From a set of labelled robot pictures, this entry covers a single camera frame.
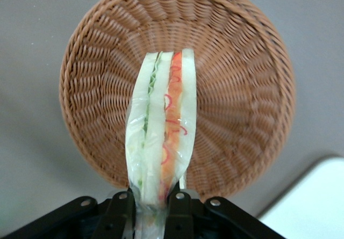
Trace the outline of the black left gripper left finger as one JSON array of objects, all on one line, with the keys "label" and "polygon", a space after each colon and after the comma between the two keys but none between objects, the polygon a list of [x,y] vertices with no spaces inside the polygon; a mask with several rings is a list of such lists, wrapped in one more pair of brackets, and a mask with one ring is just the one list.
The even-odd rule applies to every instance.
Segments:
[{"label": "black left gripper left finger", "polygon": [[100,218],[92,238],[134,238],[135,215],[132,190],[116,193]]}]

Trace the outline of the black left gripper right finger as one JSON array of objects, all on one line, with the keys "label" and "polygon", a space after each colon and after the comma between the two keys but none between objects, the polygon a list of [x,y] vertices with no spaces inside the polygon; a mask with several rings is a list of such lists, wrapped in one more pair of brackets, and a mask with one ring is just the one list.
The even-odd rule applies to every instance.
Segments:
[{"label": "black left gripper right finger", "polygon": [[193,238],[194,223],[191,198],[186,192],[174,192],[169,197],[164,238]]}]

